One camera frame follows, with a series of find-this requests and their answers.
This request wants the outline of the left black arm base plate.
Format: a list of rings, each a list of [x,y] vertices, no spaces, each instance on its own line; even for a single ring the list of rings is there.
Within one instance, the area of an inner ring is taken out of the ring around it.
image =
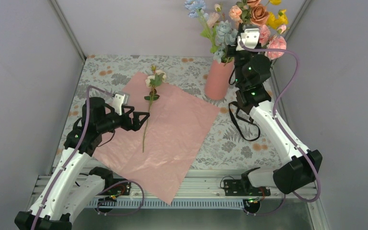
[[[114,178],[112,180],[112,182],[107,185],[105,188],[108,188],[110,186],[112,186],[113,184],[116,184],[120,181],[124,181],[125,178],[122,178],[122,179],[118,179],[118,178]],[[131,188],[131,182],[124,182],[124,183],[120,183],[114,187],[112,187],[111,189],[107,190],[105,192],[106,195],[109,195],[109,196],[128,196],[130,194],[130,188]]]

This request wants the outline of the peach rose flower stem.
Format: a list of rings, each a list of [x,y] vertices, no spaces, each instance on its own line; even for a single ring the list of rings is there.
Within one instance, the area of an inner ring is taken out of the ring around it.
[[[229,17],[236,23],[242,23],[242,9],[237,5],[232,6]]]

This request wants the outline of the light blue peony flower stem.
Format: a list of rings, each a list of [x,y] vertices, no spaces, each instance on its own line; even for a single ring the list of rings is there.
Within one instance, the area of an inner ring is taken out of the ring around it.
[[[214,52],[213,59],[218,63],[231,62],[231,58],[227,56],[226,48],[229,45],[235,44],[238,30],[233,28],[232,23],[228,20],[220,21],[212,29],[215,45],[218,47]]]

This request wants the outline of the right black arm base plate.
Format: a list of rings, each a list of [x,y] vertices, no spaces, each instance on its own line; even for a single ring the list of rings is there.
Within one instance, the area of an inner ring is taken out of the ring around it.
[[[253,187],[243,179],[226,179],[223,181],[225,196],[270,196],[271,191],[266,187]]]

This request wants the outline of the orange red flower stem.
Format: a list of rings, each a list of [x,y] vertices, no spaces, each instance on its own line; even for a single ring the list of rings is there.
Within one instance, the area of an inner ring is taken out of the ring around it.
[[[269,18],[269,11],[260,0],[241,0],[236,2],[240,15],[236,20],[242,24],[263,26]]]

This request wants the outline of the pink cylindrical vase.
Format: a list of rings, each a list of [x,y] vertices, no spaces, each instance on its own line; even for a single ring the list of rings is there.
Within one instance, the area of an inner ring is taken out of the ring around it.
[[[212,100],[222,100],[229,88],[229,79],[234,70],[234,61],[228,63],[212,61],[204,87],[205,95]]]

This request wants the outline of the purple pink wrapping paper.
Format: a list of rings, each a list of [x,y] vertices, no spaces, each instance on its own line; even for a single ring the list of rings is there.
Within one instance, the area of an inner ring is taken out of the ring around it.
[[[94,158],[170,204],[219,108],[168,83],[157,88],[160,98],[149,105],[144,99],[150,92],[146,78],[136,73],[123,92],[129,94],[129,104],[137,111],[150,113],[147,123],[136,132],[119,128],[103,135],[105,145],[95,150]]]

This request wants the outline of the bright pink rose flower stem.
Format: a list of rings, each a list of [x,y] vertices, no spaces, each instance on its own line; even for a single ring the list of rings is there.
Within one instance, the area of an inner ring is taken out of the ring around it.
[[[285,41],[284,37],[281,36],[287,29],[285,24],[280,25],[277,28],[277,32],[280,34],[271,35],[271,32],[267,25],[263,25],[259,27],[259,43],[261,44],[262,48],[266,49],[286,49],[287,42]]]

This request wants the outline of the yellow flower stem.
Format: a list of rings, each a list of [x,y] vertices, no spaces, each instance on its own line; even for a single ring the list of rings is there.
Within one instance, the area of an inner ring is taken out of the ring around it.
[[[287,17],[287,9],[280,9],[277,14],[269,11],[269,16],[266,22],[266,25],[272,29],[278,29],[280,26],[285,25],[287,28],[288,25],[288,17]]]

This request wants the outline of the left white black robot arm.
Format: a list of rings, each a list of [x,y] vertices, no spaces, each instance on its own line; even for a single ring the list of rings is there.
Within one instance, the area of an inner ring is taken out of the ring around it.
[[[113,172],[93,168],[85,181],[73,192],[77,177],[92,158],[106,133],[138,131],[149,118],[148,112],[136,112],[120,104],[116,109],[103,98],[90,97],[82,107],[82,117],[67,135],[64,149],[49,182],[28,211],[18,212],[14,223],[20,230],[70,230],[77,216],[97,195],[110,193],[123,184],[115,182]]]

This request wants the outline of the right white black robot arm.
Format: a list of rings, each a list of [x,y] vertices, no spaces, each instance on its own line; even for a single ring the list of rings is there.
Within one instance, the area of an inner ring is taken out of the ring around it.
[[[229,57],[234,58],[234,85],[237,87],[237,105],[258,125],[272,141],[281,160],[275,170],[253,169],[241,181],[241,191],[254,194],[259,187],[276,187],[283,194],[297,190],[317,180],[322,155],[309,147],[293,133],[277,112],[278,101],[273,101],[263,83],[271,77],[270,52],[298,56],[280,48],[258,48],[259,30],[239,32],[235,44],[227,46]]]

